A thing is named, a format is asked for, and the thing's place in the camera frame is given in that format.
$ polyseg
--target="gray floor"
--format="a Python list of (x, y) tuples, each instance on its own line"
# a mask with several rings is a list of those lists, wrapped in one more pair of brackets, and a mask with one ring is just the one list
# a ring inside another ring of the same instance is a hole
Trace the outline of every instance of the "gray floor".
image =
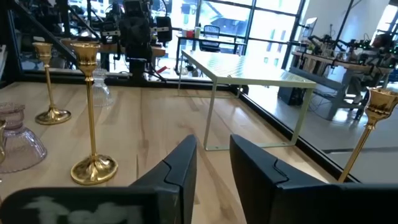
[[(398, 85), (389, 85), (389, 88), (398, 90)], [(285, 125), (293, 128), (300, 107), (286, 105), (277, 98), (277, 91), (278, 88), (273, 86), (250, 86), (249, 97)], [(327, 121), (319, 114), (328, 107), (327, 100), (322, 101), (319, 96), (313, 96), (300, 135), (344, 167), (368, 118), (364, 115), (360, 121), (354, 121), (356, 110), (350, 112), (340, 109), (333, 121)], [(377, 124), (376, 130), (366, 142), (366, 150), (358, 157), (351, 174), (362, 182), (398, 183), (397, 126), (398, 111), (395, 110), (388, 120)]]

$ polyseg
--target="candle holder base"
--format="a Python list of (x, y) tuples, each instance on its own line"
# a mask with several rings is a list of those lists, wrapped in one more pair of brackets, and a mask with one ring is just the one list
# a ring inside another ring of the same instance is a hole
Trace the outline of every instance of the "candle holder base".
[(89, 156), (72, 167), (72, 179), (81, 185), (95, 185), (106, 182), (118, 170), (118, 163), (109, 156)]
[(48, 111), (37, 115), (35, 121), (39, 124), (52, 125), (64, 123), (71, 117), (71, 113), (67, 110), (58, 110), (50, 107)]

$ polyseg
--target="gold candlestick holder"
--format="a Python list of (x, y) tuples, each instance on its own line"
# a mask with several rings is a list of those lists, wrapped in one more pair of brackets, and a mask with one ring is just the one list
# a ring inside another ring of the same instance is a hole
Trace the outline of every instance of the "gold candlestick holder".
[(35, 121), (39, 124), (44, 124), (44, 125), (64, 123), (71, 118), (71, 113), (67, 110), (57, 109), (52, 98), (51, 79), (49, 71), (52, 44), (43, 43), (43, 42), (34, 42), (33, 46), (36, 49), (37, 56), (44, 63), (45, 77), (47, 79), (47, 88), (49, 91), (49, 98), (50, 98), (49, 110), (37, 115)]
[(75, 164), (70, 171), (70, 175), (78, 184), (95, 185), (112, 178), (118, 169), (118, 163), (109, 156), (97, 154), (95, 146), (93, 92), (91, 86), (94, 82), (93, 70), (97, 66), (96, 55), (100, 45), (75, 43), (71, 44), (71, 46), (75, 50), (78, 67), (86, 77), (91, 155)]
[(392, 111), (398, 103), (398, 93), (385, 90), (382, 88), (371, 88), (369, 104), (366, 106), (365, 112), (368, 116), (368, 122), (365, 124), (365, 130), (362, 133), (351, 157), (349, 158), (343, 173), (341, 173), (338, 182), (344, 182), (351, 168), (354, 166), (355, 160), (361, 152), (369, 134), (375, 129), (376, 123), (382, 119), (390, 117)]

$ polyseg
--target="white wall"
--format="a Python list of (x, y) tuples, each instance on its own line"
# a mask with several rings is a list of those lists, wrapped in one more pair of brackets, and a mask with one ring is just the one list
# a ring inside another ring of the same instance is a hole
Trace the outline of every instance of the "white wall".
[[(363, 39), (364, 33), (370, 38), (376, 31), (377, 24), (389, 0), (355, 0), (360, 1), (348, 15), (346, 24), (340, 39), (349, 41), (351, 39)], [(313, 34), (322, 36), (329, 34), (330, 24), (333, 24), (334, 38), (343, 22), (349, 0), (309, 0), (307, 10), (303, 16), (302, 23), (308, 18), (317, 17), (317, 24)]]

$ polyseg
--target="computer monitor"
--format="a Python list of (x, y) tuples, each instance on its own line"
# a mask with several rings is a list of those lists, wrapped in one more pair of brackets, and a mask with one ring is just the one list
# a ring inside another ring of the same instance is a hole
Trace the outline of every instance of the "computer monitor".
[(309, 18), (309, 19), (307, 19), (307, 21), (305, 21), (303, 37), (310, 37), (312, 35), (313, 29), (315, 27), (315, 24), (317, 23), (317, 20), (318, 20), (317, 17), (313, 17), (313, 18)]

